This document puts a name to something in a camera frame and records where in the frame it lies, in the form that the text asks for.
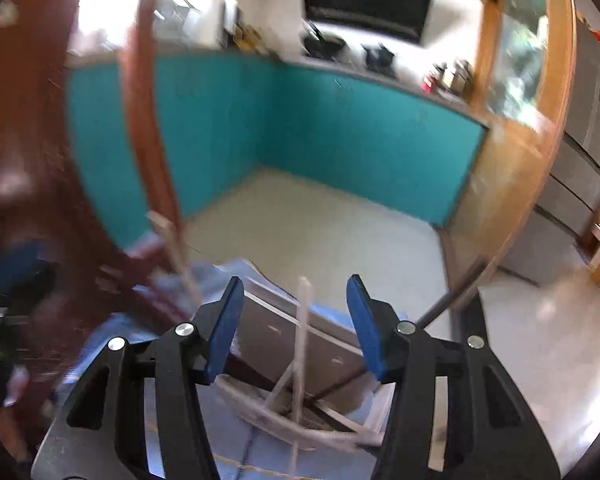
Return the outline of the black cooking pot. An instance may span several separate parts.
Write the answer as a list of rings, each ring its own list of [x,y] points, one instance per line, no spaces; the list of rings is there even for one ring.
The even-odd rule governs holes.
[[[365,67],[368,72],[396,79],[394,69],[394,54],[382,44],[378,46],[364,46]]]

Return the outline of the lone beige chopstick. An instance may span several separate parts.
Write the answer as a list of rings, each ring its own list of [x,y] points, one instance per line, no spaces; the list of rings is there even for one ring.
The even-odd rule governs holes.
[[[306,392],[306,342],[313,288],[305,276],[300,276],[298,287],[298,307],[296,311],[297,327],[294,338],[294,380],[292,381],[291,421],[302,428],[302,410]]]

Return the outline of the white plastic utensil basket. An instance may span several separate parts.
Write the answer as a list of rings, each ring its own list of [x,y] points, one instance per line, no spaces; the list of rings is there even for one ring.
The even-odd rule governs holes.
[[[215,385],[245,422],[302,450],[380,447],[393,388],[367,370],[352,328],[250,280],[234,350],[244,377]]]

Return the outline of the blue checked cloth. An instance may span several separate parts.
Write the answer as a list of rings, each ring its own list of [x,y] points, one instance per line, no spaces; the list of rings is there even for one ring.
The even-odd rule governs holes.
[[[288,292],[267,280],[251,262],[236,259],[219,266],[210,263],[196,263],[193,271],[201,279],[204,299],[217,300],[222,295],[224,287],[233,276],[237,276],[252,292],[261,287],[266,292],[274,292],[283,300],[289,300]],[[121,337],[130,344],[140,344],[151,341],[155,335],[140,324],[132,321],[129,316],[116,313],[100,326],[92,336],[87,338],[81,351],[78,364],[73,367],[61,381],[59,390],[62,398],[70,396],[69,390],[76,386],[99,353],[106,350],[110,339]],[[200,406],[201,420],[210,448],[216,452],[237,455],[246,447],[248,440],[247,424],[230,411],[226,402],[230,397],[219,388],[219,383],[212,386],[198,386],[196,393]],[[147,469],[129,471],[118,460],[116,451],[107,442],[100,443],[92,430],[78,428],[76,432],[86,439],[85,444],[79,444],[71,438],[61,438],[59,448],[50,448],[52,440],[48,440],[40,448],[34,461],[32,477],[35,479],[133,479],[141,476],[161,478],[164,476],[162,457],[160,454],[158,431],[151,428],[157,420],[157,401],[155,385],[151,379],[146,382],[146,394],[143,407],[144,435],[146,439]]]

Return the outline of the silver refrigerator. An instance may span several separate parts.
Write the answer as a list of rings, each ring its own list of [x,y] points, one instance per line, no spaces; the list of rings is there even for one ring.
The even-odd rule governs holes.
[[[600,40],[577,24],[570,109],[554,165],[501,268],[543,286],[578,264],[577,240],[600,205]]]

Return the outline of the stainless steel pot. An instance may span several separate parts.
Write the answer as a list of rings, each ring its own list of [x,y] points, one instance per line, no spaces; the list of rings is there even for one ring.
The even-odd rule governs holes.
[[[436,64],[432,69],[432,81],[438,91],[466,98],[474,85],[474,72],[466,60]]]

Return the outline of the brown wooden chair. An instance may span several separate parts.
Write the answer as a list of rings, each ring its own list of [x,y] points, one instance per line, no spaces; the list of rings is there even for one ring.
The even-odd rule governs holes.
[[[80,183],[67,136],[66,49],[79,0],[0,0],[0,257],[39,242],[50,266],[4,292],[27,316],[6,327],[28,370],[0,408],[0,452],[23,460],[44,434],[42,408],[84,342],[117,310],[151,328],[183,318],[135,286],[149,259],[117,248]]]

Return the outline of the black wok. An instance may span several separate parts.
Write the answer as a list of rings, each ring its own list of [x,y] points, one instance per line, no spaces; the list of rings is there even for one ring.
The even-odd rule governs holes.
[[[311,22],[304,22],[303,27],[301,43],[309,58],[332,61],[347,49],[347,43],[341,37],[321,32]]]

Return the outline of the wooden glass sliding door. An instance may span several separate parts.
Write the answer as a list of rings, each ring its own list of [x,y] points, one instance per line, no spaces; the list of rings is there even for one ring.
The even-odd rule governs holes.
[[[573,0],[488,0],[471,115],[486,128],[440,231],[449,288],[485,282],[524,232],[554,164],[576,67]]]

